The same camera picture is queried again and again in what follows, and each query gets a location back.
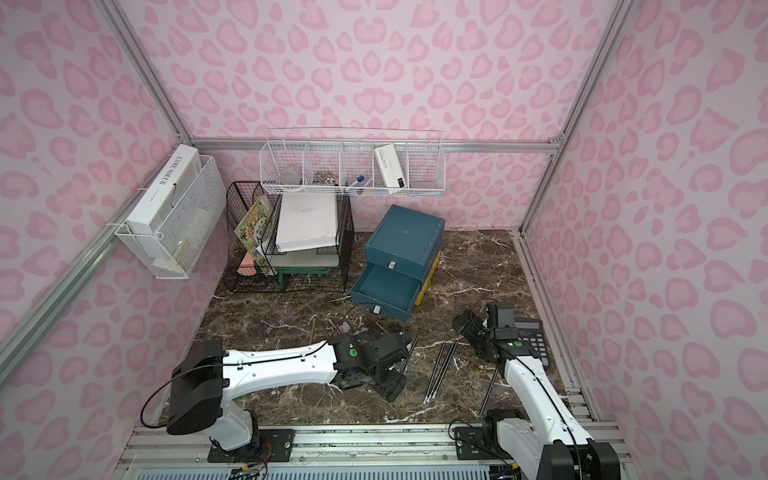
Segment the teal drawer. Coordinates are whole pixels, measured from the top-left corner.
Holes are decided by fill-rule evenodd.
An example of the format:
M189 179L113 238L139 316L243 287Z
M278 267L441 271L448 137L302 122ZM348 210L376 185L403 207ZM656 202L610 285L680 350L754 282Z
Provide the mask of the teal drawer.
M355 305L407 322L421 290L421 280L368 263L350 297Z

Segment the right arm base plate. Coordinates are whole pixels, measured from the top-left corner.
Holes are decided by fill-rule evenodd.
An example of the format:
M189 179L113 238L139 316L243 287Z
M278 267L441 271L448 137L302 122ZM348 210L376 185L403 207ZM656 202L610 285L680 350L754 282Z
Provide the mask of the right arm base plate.
M508 461L512 457L485 439L482 427L454 426L450 429L455 453L458 460L498 460Z

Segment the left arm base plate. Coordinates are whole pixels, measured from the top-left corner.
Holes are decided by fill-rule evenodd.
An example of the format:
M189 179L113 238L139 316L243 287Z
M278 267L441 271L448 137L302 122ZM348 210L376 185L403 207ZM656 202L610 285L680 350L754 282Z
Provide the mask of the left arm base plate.
M272 462L288 462L293 450L296 431L290 428L260 429L254 434L252 441L234 450L224 450L218 443L212 441L207 456L207 462L226 464L256 464L266 460Z

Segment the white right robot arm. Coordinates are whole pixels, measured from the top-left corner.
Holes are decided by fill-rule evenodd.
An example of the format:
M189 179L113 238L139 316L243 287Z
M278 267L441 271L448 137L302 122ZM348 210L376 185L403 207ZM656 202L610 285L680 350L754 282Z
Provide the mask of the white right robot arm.
M511 306L488 303L484 317L467 309L453 319L453 329L496 367L522 404L488 411L479 427L450 424L458 458L500 460L508 465L502 478L621 477L614 447L593 438L550 382L542 321L517 319Z

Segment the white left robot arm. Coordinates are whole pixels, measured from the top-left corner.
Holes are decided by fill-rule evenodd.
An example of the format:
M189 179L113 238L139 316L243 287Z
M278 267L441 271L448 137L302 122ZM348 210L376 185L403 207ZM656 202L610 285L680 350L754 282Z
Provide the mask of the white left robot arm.
M395 366L409 358L409 344L405 333L374 341L341 334L303 347L256 352L226 350L220 340L203 342L173 370L163 428L170 435L203 432L233 452L257 438L256 415L235 403L255 392L302 384L342 391L368 386L393 402L407 384Z

